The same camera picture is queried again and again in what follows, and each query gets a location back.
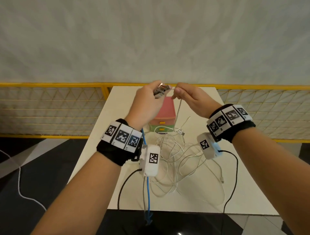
hand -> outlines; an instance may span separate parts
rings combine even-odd
[[[164,103],[165,96],[169,92],[166,91],[165,95],[155,99],[153,92],[160,84],[160,80],[154,81],[137,90],[129,113],[125,118],[129,126],[140,131],[142,127],[156,117]]]
[[[182,99],[199,116],[210,118],[210,115],[222,105],[212,99],[197,86],[179,82],[174,89],[172,99]]]

qr code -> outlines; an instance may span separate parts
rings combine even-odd
[[[158,154],[157,153],[150,153],[150,160],[148,162],[157,164]]]
[[[226,114],[226,117],[228,117],[230,121],[240,117],[236,110],[228,111],[225,114]]]
[[[242,115],[248,115],[248,113],[247,113],[243,108],[237,108],[237,110],[238,110]]]
[[[219,127],[221,127],[222,125],[224,125],[224,124],[227,123],[227,121],[226,121],[226,119],[224,118],[223,115],[221,115],[221,116],[219,116],[218,118],[216,118],[215,121],[216,121],[216,123],[217,123],[217,125],[218,125]]]
[[[208,145],[207,140],[201,141],[201,142],[200,142],[200,146],[202,147],[203,150],[205,150],[206,148],[210,147],[210,146]]]
[[[105,134],[108,136],[112,136],[115,130],[116,130],[116,127],[110,125],[109,128],[107,129],[107,131],[105,132]]]
[[[129,138],[128,145],[135,148],[135,147],[137,147],[139,140],[140,140],[139,137],[132,135]]]
[[[128,137],[129,137],[129,133],[119,130],[114,140],[118,140],[122,143],[126,143],[126,140],[128,139]]]
[[[213,132],[216,132],[216,131],[219,129],[219,127],[217,126],[217,124],[216,124],[215,122],[212,122],[212,123],[209,125],[209,127],[211,128],[211,130],[212,130]]]

gray wall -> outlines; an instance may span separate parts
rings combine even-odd
[[[1,82],[310,84],[309,0],[5,0]]]

person's left forearm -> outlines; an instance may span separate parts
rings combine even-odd
[[[119,165],[94,153],[48,208],[32,235],[95,234],[120,171]]]

person's right forearm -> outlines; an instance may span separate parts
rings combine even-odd
[[[256,128],[232,140],[242,162],[295,235],[310,233],[310,165]]]

